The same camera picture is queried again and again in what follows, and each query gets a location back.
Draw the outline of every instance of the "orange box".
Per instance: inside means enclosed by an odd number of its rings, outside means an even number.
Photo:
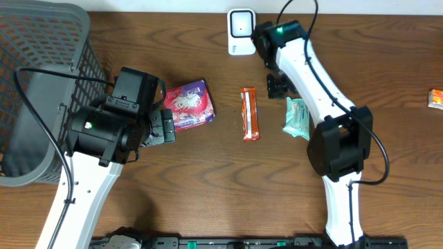
[[[432,89],[429,92],[428,107],[433,107],[443,110],[443,91]]]

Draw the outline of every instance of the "small orange package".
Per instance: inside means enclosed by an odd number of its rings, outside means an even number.
[[[428,107],[443,110],[443,91],[432,89],[432,91],[429,92]]]
[[[240,94],[242,95],[243,141],[259,140],[255,87],[242,88]]]

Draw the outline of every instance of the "snack package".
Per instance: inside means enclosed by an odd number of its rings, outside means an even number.
[[[443,110],[443,91],[432,89],[432,91],[429,92],[428,107]]]
[[[204,125],[215,118],[213,103],[203,80],[167,90],[163,105],[172,110],[175,131]]]
[[[259,140],[255,87],[242,88],[240,94],[242,95],[243,141]]]
[[[284,132],[291,134],[293,137],[302,136],[309,141],[309,111],[302,99],[292,100],[290,97],[286,98],[286,125],[283,128]]]

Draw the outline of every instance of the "label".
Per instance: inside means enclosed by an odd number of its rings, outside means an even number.
[[[249,92],[246,92],[246,121],[248,123],[248,133],[246,138],[252,138],[252,128],[251,128],[251,103],[249,102]]]

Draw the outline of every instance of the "orange candy bar wrapper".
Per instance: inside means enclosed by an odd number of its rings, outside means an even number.
[[[255,87],[242,88],[240,94],[242,95],[243,141],[259,140]]]

